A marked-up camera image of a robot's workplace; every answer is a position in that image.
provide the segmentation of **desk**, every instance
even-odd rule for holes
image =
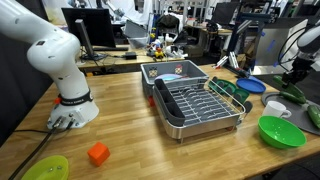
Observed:
[[[210,77],[236,81],[226,69],[214,70],[209,65],[200,68]],[[54,135],[21,174],[37,161],[59,154],[68,159],[72,180],[244,179],[319,152],[320,138],[309,133],[305,133],[307,144],[300,148],[278,150],[267,146],[257,127],[264,108],[261,95],[250,95],[253,110],[236,131],[223,135],[206,133],[178,144],[166,134],[156,108],[145,99],[141,72],[93,76],[87,81],[100,108],[98,117],[81,129]],[[267,86],[267,91],[275,89]],[[57,95],[52,85],[17,129],[46,129]],[[13,133],[0,148],[0,179],[7,179],[44,136]],[[97,141],[111,152],[100,167],[92,165],[86,154]]]
[[[154,63],[154,60],[152,57],[149,57],[146,55],[146,51],[144,49],[131,49],[130,45],[119,45],[117,47],[128,47],[129,51],[136,52],[137,54],[137,59],[134,60],[125,60],[124,58],[116,58],[112,56],[122,56],[125,54],[125,51],[97,51],[96,53],[106,53],[110,54],[112,56],[109,56],[103,60],[96,61],[99,67],[108,67],[108,66],[124,66],[124,65],[137,65],[139,66],[140,64],[143,63]],[[183,60],[184,58],[168,58],[168,61],[177,61],[177,60]],[[76,59],[77,61],[77,66],[79,69],[89,69],[89,68],[97,68],[97,64],[94,61],[82,61],[79,59],[79,56]]]

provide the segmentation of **wire rack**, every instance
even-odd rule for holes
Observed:
[[[220,93],[216,89],[199,88],[204,87],[203,83],[168,88],[186,118],[185,127],[244,113],[245,108],[240,102],[214,81],[211,82],[220,89]]]
[[[210,131],[233,130],[245,112],[244,106],[214,81],[209,82],[210,87],[203,81],[158,82],[153,98],[160,119],[166,133],[180,143],[186,137]]]

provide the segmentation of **white mug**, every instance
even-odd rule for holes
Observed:
[[[268,101],[267,106],[262,113],[263,116],[276,116],[281,118],[288,118],[291,112],[287,110],[286,106],[277,101]]]

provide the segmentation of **red object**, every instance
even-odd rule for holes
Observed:
[[[60,104],[60,103],[61,103],[61,100],[62,100],[61,98],[56,98],[56,99],[54,100],[54,103],[55,103],[55,104]]]
[[[96,166],[101,166],[101,164],[110,156],[108,147],[101,142],[97,142],[87,153],[90,161]]]

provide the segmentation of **black monitor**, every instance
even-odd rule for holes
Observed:
[[[115,39],[108,9],[62,8],[70,33],[84,45],[75,21],[82,19],[90,39],[95,46],[115,48]]]
[[[238,6],[238,2],[217,3],[211,20],[220,25],[229,25]]]

